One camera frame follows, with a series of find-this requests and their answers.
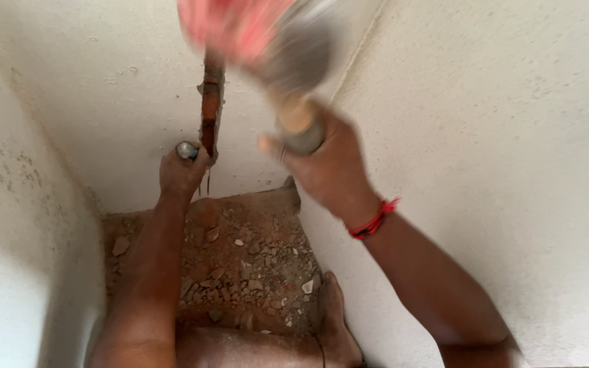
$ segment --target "foot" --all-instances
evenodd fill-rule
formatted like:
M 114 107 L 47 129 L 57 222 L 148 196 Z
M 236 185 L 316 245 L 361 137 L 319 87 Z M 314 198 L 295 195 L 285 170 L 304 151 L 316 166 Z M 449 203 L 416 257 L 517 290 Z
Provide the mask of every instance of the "foot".
M 344 324 L 344 297 L 332 272 L 324 274 L 319 290 L 318 339 L 324 350 L 327 368 L 356 368 L 363 363 L 363 355 L 356 340 Z

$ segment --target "white paint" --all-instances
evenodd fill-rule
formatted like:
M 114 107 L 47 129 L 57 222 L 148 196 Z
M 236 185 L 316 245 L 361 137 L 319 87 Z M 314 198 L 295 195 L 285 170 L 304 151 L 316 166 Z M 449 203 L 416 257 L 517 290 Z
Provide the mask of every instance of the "white paint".
M 341 3 L 348 54 L 338 71 L 380 1 Z M 102 210 L 151 208 L 161 155 L 181 140 L 197 140 L 200 127 L 203 57 L 181 36 L 176 1 L 0 0 L 0 45 L 19 92 Z M 330 96 L 341 76 L 322 94 Z M 246 77 L 231 71 L 226 79 L 211 196 L 282 186 L 285 171 L 255 147 L 258 132 L 274 130 L 274 113 Z
M 336 102 L 376 188 L 484 285 L 531 366 L 589 366 L 589 2 L 389 1 Z M 309 198 L 301 218 L 366 356 L 441 367 L 362 245 Z
M 0 71 L 0 367 L 82 367 L 105 312 L 98 214 Z

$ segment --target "wrist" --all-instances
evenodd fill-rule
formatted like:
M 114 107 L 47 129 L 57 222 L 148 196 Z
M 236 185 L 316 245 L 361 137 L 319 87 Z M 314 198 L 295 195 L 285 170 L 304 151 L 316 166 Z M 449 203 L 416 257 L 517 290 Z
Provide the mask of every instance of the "wrist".
M 158 199 L 158 204 L 176 206 L 183 213 L 188 212 L 192 195 L 176 190 L 162 190 Z
M 347 201 L 346 209 L 339 218 L 349 229 L 363 227 L 379 214 L 382 204 L 381 197 L 371 191 Z

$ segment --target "person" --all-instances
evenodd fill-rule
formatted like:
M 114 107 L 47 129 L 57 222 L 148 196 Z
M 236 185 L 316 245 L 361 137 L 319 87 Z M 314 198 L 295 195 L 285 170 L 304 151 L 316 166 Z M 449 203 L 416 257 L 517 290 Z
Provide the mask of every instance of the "person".
M 311 156 L 293 155 L 261 136 L 258 148 L 284 164 L 320 205 L 349 229 L 381 214 L 363 244 L 401 303 L 429 331 L 448 368 L 517 367 L 511 332 L 479 284 L 430 239 L 383 201 L 370 184 L 354 129 L 319 106 L 327 137 Z M 185 216 L 208 164 L 174 151 L 160 164 L 160 199 L 130 255 L 97 341 L 92 368 L 359 367 L 361 351 L 344 322 L 342 291 L 324 275 L 316 337 L 278 337 L 251 331 L 192 328 L 176 331 Z

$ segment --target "dusty floor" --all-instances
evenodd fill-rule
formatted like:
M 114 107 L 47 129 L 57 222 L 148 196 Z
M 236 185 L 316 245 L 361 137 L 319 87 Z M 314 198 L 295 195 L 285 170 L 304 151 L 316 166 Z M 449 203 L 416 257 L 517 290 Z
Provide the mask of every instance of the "dusty floor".
M 321 274 L 298 211 L 293 187 L 193 203 L 184 234 L 179 324 L 313 333 Z M 149 216 L 151 211 L 104 220 L 109 297 Z

